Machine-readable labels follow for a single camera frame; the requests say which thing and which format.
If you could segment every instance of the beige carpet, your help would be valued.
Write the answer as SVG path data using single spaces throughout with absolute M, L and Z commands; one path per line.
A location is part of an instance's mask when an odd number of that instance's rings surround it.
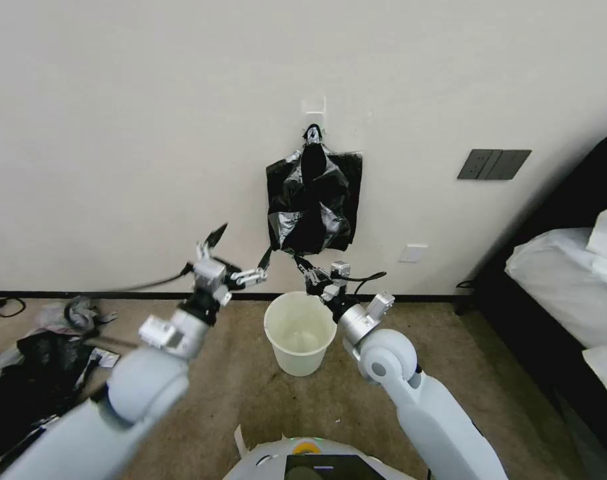
M 41 305 L 0 319 L 0 352 L 32 328 Z M 137 341 L 149 313 L 169 317 L 174 301 L 105 301 L 120 318 L 107 335 Z M 354 445 L 392 467 L 426 477 L 382 389 L 366 384 L 337 338 L 321 369 L 294 378 L 279 370 L 264 337 L 265 302 L 232 302 L 220 314 L 191 366 L 187 397 L 141 447 L 126 479 L 220 479 L 238 460 L 237 425 L 249 446 L 281 434 Z M 400 303 L 386 327 L 406 334 L 426 373 L 450 389 L 498 452 L 511 479 L 581 479 L 574 446 L 555 410 L 483 318 L 459 318 L 446 303 Z M 113 347 L 125 352 L 127 349 Z M 93 385 L 105 378 L 100 372 Z

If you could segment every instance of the white plastic bucket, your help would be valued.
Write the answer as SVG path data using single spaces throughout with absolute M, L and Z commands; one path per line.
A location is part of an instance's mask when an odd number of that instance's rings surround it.
M 268 306 L 263 330 L 281 369 L 295 377 L 305 377 L 321 365 L 337 325 L 319 297 L 289 292 Z

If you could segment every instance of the black plastic bag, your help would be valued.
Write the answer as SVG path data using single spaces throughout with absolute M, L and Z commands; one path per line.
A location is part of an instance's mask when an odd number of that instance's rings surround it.
M 302 150 L 265 169 L 271 248 L 290 255 L 346 250 L 357 227 L 362 154 L 332 153 L 317 125 L 303 138 Z
M 0 376 L 0 456 L 40 423 L 73 408 L 98 360 L 81 337 L 46 331 L 17 342 L 23 360 Z

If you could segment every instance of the power cord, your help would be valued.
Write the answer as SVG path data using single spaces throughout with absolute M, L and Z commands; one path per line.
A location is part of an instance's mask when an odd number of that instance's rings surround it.
M 475 283 L 473 280 L 464 280 L 459 282 L 455 288 L 463 288 L 463 289 L 474 289 Z
M 171 283 L 171 282 L 174 282 L 175 280 L 180 279 L 181 277 L 185 277 L 188 273 L 193 271 L 193 268 L 194 268 L 194 265 L 190 262 L 187 262 L 185 264 L 185 267 L 183 267 L 183 269 L 177 275 L 173 275 L 172 277 L 169 277 L 167 279 L 159 280 L 159 281 L 155 281 L 155 282 L 151 282 L 151 283 L 142 283 L 140 285 L 132 285 L 130 287 L 122 287 L 122 288 L 118 288 L 118 289 L 105 290 L 98 295 L 104 297 L 106 293 L 123 293 L 123 292 L 129 292 L 129 291 L 133 291 L 133 290 L 146 290 L 146 289 L 153 288 L 153 287 L 159 287 L 160 285 L 165 285 L 166 283 Z M 84 294 L 83 296 L 92 298 L 92 294 L 89 294 L 89 295 Z
M 19 308 L 18 311 L 11 313 L 10 315 L 6 315 L 2 312 L 3 308 L 8 304 L 8 302 L 10 301 L 15 301 L 17 302 L 21 307 Z M 23 312 L 25 310 L 25 302 L 23 300 L 21 300 L 20 298 L 16 298 L 16 297 L 6 297 L 6 298 L 0 298 L 0 317 L 1 318 L 10 318 L 10 317 L 16 317 L 18 314 L 20 314 L 21 312 Z
M 366 282 L 369 282 L 371 280 L 380 279 L 382 277 L 385 277 L 386 275 L 387 275 L 386 272 L 377 272 L 377 273 L 373 273 L 369 277 L 364 277 L 364 278 L 344 277 L 343 275 L 332 276 L 332 278 L 338 278 L 338 279 L 346 280 L 346 281 L 361 282 L 359 285 L 357 285 L 357 288 L 355 288 L 355 293 L 353 293 L 353 295 L 357 295 L 359 293 L 359 290 L 366 284 Z

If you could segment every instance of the black baseboard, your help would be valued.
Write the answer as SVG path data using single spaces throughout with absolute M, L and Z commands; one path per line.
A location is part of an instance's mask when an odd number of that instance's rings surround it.
M 188 298 L 188 292 L 64 292 L 64 291 L 8 291 L 0 290 L 0 298 L 42 298 L 66 299 L 83 295 L 98 299 L 123 300 L 183 300 Z M 259 300 L 270 301 L 279 297 L 281 293 L 234 293 L 233 300 Z M 447 302 L 452 303 L 466 295 L 395 295 L 395 300 L 401 302 Z M 374 295 L 357 295 L 359 301 L 370 301 Z

